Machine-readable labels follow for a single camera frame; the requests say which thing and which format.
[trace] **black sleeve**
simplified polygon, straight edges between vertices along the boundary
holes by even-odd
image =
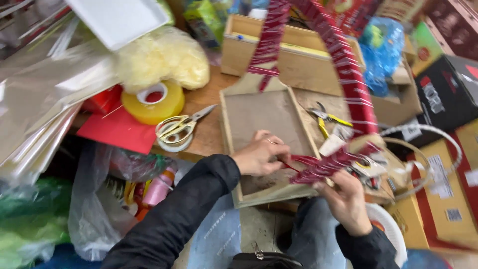
[[[338,246],[354,269],[400,269],[395,263],[397,251],[385,233],[373,225],[370,234],[354,237],[342,225],[335,229]]]
[[[231,192],[240,171],[229,156],[200,160],[178,186],[106,255],[102,269],[171,268],[216,201]]]

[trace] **yellow tape roll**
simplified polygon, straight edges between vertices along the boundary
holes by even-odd
[[[162,92],[163,97],[156,102],[148,102],[146,98],[153,92]],[[156,125],[163,120],[177,116],[184,107],[183,88],[164,80],[137,95],[123,92],[121,101],[124,108],[140,123]]]

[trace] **black bag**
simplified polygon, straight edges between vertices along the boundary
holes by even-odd
[[[294,258],[277,252],[239,253],[228,269],[302,269]]]

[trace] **pliers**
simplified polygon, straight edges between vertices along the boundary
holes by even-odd
[[[319,129],[320,129],[320,132],[322,133],[322,135],[324,136],[325,139],[327,139],[329,137],[329,133],[327,132],[327,129],[326,129],[326,125],[325,125],[325,122],[328,122],[328,123],[339,123],[341,125],[345,125],[345,126],[350,126],[352,127],[352,124],[347,122],[347,121],[344,121],[342,119],[339,119],[337,118],[336,116],[332,115],[332,114],[328,114],[326,112],[326,108],[320,103],[320,102],[316,102],[317,105],[319,105],[320,109],[318,108],[309,108],[307,110],[307,112],[309,112],[309,114],[311,114],[314,118],[316,117],[317,118],[317,121],[318,121],[318,125],[319,125]]]

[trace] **hand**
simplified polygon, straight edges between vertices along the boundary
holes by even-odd
[[[336,172],[330,179],[340,187],[339,191],[322,181],[312,186],[325,197],[332,215],[351,236],[368,235],[372,231],[372,224],[367,216],[360,180],[344,170]]]
[[[270,162],[277,156],[277,161]],[[291,161],[289,146],[267,130],[256,131],[249,145],[231,154],[241,175],[263,176],[282,168]]]

